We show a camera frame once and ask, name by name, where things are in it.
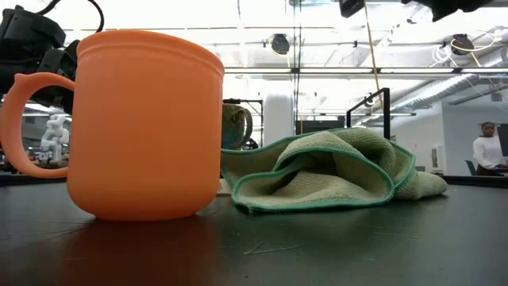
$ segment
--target green towel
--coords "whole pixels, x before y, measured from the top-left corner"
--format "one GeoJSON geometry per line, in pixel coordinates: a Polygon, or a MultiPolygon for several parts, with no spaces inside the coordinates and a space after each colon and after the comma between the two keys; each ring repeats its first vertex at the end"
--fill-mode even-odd
{"type": "Polygon", "coordinates": [[[414,169],[415,157],[367,129],[287,137],[262,149],[221,151],[234,203],[251,211],[366,207],[441,194],[447,184],[414,169]]]}

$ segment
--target white shirt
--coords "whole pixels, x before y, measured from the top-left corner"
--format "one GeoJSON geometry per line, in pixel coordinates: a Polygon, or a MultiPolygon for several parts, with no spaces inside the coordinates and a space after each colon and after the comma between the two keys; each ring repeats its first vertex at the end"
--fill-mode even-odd
{"type": "Polygon", "coordinates": [[[485,169],[493,170],[498,164],[506,164],[502,157],[501,143],[498,136],[479,137],[473,142],[474,158],[485,169]]]}

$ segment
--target woman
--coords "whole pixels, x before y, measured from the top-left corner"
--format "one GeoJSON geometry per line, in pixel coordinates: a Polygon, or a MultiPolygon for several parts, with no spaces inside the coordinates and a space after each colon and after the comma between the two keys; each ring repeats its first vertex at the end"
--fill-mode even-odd
{"type": "Polygon", "coordinates": [[[483,136],[473,142],[475,159],[478,161],[477,176],[502,176],[496,168],[508,168],[506,158],[502,157],[499,137],[494,136],[495,125],[492,122],[482,124],[483,136]]]}

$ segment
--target orange mug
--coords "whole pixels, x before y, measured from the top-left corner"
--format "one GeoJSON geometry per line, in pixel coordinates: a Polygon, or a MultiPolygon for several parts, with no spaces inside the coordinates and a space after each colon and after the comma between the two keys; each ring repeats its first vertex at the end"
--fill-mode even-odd
{"type": "Polygon", "coordinates": [[[219,185],[221,61],[189,41],[145,31],[96,33],[77,52],[75,83],[15,75],[0,114],[12,165],[39,178],[68,176],[71,199],[98,218],[182,218],[208,205],[219,185]],[[68,169],[35,166],[21,143],[25,104],[47,86],[75,92],[68,169]],[[133,162],[133,153],[140,159],[133,162]]]}

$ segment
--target ceiling light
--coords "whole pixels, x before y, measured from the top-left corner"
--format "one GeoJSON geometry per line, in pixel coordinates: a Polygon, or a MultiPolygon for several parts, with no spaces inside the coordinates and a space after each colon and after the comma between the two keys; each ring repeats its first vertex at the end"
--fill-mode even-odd
{"type": "Polygon", "coordinates": [[[23,116],[40,116],[40,117],[49,117],[49,114],[23,114],[23,116]]]}
{"type": "Polygon", "coordinates": [[[463,68],[465,73],[508,73],[508,68],[463,68]]]}
{"type": "Polygon", "coordinates": [[[300,68],[300,73],[372,73],[371,68],[300,68]]]}
{"type": "Polygon", "coordinates": [[[252,74],[252,73],[291,73],[290,68],[225,68],[225,73],[252,74]]]}
{"type": "Polygon", "coordinates": [[[381,73],[449,73],[453,68],[382,68],[381,73]]]}
{"type": "Polygon", "coordinates": [[[26,103],[25,107],[29,108],[29,109],[33,109],[33,110],[44,111],[44,112],[55,112],[53,109],[46,107],[46,106],[42,106],[39,103],[26,103]]]}

